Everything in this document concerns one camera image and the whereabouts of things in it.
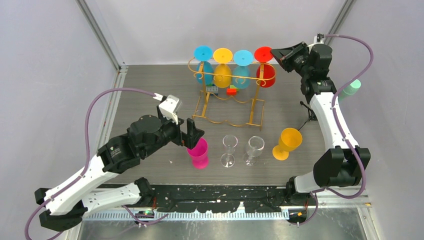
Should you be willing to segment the teal back wine glass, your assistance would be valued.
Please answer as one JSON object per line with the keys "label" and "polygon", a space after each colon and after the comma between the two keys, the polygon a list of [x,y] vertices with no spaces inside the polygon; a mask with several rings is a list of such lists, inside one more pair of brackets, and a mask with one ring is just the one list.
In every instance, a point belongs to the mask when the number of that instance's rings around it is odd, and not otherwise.
{"label": "teal back wine glass", "polygon": [[251,83],[249,65],[253,62],[254,56],[250,51],[242,49],[233,55],[233,60],[236,67],[232,71],[232,84],[237,89],[246,89]]}

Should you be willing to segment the red back wine glass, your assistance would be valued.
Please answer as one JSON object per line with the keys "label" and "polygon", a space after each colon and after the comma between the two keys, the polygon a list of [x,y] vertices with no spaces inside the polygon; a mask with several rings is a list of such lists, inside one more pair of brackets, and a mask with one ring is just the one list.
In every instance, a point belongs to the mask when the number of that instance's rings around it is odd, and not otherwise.
{"label": "red back wine glass", "polygon": [[269,88],[275,84],[276,72],[273,66],[268,65],[268,62],[273,59],[273,55],[271,54],[271,47],[269,46],[261,46],[257,48],[254,52],[254,58],[257,62],[263,64],[263,69],[261,72],[261,67],[259,66],[256,70],[256,77],[259,78],[260,74],[263,73],[263,78],[265,81],[260,81],[260,86],[262,88]]}

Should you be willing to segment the clear wine glass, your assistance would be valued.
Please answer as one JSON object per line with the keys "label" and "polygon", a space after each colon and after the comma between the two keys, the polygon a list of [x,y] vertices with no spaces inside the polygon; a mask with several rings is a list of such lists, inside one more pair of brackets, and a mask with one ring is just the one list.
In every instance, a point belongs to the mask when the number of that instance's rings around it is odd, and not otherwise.
{"label": "clear wine glass", "polygon": [[230,168],[235,164],[234,153],[238,145],[238,138],[229,134],[223,137],[222,143],[224,146],[224,154],[221,156],[220,161],[225,168]]}
{"label": "clear wine glass", "polygon": [[260,136],[252,136],[245,145],[245,153],[243,161],[247,166],[253,166],[258,161],[258,157],[262,154],[265,141]]}

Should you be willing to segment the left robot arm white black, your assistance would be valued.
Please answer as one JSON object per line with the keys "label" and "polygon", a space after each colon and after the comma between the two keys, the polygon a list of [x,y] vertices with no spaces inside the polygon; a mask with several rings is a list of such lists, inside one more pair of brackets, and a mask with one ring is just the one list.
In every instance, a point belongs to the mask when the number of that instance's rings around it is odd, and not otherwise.
{"label": "left robot arm white black", "polygon": [[95,193],[93,190],[126,170],[138,166],[160,148],[172,142],[193,149],[204,130],[196,127],[191,118],[177,122],[163,116],[143,115],[133,122],[125,134],[111,138],[83,167],[61,185],[35,191],[38,204],[49,201],[39,215],[44,228],[62,232],[78,225],[87,217],[104,209],[122,205],[148,207],[155,191],[141,177],[114,190]]}

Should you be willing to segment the blue back wine glass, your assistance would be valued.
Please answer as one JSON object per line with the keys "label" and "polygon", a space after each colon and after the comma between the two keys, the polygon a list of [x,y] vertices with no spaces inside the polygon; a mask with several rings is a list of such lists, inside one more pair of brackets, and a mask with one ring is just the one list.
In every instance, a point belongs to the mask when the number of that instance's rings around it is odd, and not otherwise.
{"label": "blue back wine glass", "polygon": [[213,75],[214,69],[209,62],[209,60],[213,57],[213,50],[206,45],[198,46],[194,52],[194,58],[199,61],[199,64],[196,67],[196,71],[200,71],[200,67],[202,65],[201,73],[196,73],[194,76],[198,83],[205,83],[206,86],[213,84]]}

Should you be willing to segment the yellow back wine glass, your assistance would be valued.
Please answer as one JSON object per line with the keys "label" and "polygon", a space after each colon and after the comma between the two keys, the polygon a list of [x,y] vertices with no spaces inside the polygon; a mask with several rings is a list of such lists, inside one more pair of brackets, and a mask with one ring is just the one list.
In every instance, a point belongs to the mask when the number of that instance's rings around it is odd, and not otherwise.
{"label": "yellow back wine glass", "polygon": [[213,59],[218,63],[214,70],[213,81],[218,88],[227,88],[232,81],[232,72],[227,65],[233,58],[233,53],[228,48],[218,48],[213,53]]}

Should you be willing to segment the magenta wine glass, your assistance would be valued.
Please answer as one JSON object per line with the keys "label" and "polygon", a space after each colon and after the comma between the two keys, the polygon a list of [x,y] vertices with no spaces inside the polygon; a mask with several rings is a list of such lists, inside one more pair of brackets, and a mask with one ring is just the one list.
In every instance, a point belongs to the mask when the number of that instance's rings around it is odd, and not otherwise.
{"label": "magenta wine glass", "polygon": [[209,164],[208,142],[202,137],[192,149],[187,149],[191,163],[196,169],[205,169]]}

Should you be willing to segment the orange front wine glass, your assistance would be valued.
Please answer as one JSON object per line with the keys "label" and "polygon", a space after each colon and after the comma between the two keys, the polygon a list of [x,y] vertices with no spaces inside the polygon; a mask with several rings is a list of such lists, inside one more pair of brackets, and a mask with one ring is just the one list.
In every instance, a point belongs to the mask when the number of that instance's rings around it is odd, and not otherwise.
{"label": "orange front wine glass", "polygon": [[275,159],[284,161],[289,157],[290,152],[297,149],[303,142],[303,136],[296,128],[285,128],[278,139],[278,145],[272,149]]}

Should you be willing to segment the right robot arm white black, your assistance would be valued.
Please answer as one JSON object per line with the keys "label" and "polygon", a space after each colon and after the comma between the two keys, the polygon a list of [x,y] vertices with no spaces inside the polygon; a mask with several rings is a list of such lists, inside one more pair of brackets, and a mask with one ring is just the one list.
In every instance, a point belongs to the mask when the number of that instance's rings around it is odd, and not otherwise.
{"label": "right robot arm white black", "polygon": [[328,76],[333,50],[322,43],[308,46],[301,42],[270,53],[288,73],[301,76],[300,89],[316,116],[324,139],[325,153],[311,172],[288,181],[285,198],[299,205],[306,193],[328,190],[344,199],[354,199],[365,190],[365,169],[371,159],[368,148],[360,147],[344,120],[334,82]]}

